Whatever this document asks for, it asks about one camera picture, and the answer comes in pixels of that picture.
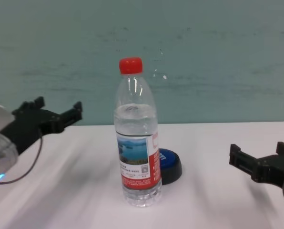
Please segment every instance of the table surface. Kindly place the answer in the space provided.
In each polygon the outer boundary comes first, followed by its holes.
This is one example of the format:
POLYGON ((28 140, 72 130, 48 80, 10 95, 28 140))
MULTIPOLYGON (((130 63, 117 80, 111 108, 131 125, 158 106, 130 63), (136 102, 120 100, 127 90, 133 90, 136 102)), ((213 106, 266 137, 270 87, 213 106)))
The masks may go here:
MULTIPOLYGON (((135 208, 122 197, 113 126, 45 136, 32 172, 0 186, 0 229, 284 229, 282 190, 228 165, 232 143, 255 157, 274 154, 284 122, 159 125, 159 138, 180 156, 183 175, 157 204, 135 208)), ((4 181, 29 168, 38 144, 4 181)))

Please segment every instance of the water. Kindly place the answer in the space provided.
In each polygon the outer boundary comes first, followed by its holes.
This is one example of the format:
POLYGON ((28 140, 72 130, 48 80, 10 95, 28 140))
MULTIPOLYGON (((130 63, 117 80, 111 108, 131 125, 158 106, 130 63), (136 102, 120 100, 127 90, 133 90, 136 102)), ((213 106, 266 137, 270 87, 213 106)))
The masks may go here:
MULTIPOLYGON (((116 108, 114 125, 116 132, 128 136, 147 136, 157 132, 157 113, 155 108, 147 104, 126 104, 116 108)), ((141 150, 135 150, 140 157, 141 150)), ((150 189, 136 190, 123 186, 125 199, 134 206, 146 207, 155 203, 161 194, 161 180, 150 189)))

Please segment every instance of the robotic arm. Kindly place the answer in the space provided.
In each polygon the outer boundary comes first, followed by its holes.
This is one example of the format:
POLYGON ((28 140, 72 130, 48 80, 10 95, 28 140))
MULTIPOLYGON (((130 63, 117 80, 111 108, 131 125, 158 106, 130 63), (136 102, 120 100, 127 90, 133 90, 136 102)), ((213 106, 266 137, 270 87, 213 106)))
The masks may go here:
POLYGON ((0 174, 16 164, 18 156, 40 137, 61 133, 82 119, 81 102, 62 114, 43 110, 44 105, 43 97, 39 97, 24 102, 12 115, 0 106, 0 174))
POLYGON ((257 183, 280 187, 284 196, 284 142, 277 143, 276 153, 276 155, 255 158, 232 144, 229 164, 249 174, 257 183))

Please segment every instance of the teal wall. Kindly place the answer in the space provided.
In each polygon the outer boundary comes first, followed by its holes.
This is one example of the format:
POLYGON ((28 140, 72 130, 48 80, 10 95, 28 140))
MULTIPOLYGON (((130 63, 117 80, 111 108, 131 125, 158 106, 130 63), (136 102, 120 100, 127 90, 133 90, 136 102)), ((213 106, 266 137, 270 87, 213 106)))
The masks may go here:
POLYGON ((284 0, 0 0, 0 104, 112 124, 140 56, 160 123, 284 121, 284 0))

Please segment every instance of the blue lid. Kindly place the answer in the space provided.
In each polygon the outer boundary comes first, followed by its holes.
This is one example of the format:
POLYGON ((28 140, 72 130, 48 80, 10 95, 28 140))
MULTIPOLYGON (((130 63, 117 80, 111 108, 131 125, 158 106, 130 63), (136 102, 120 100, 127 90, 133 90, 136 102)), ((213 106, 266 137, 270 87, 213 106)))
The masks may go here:
POLYGON ((175 153, 168 149, 161 149, 160 152, 160 168, 165 169, 175 165, 176 156, 175 153))

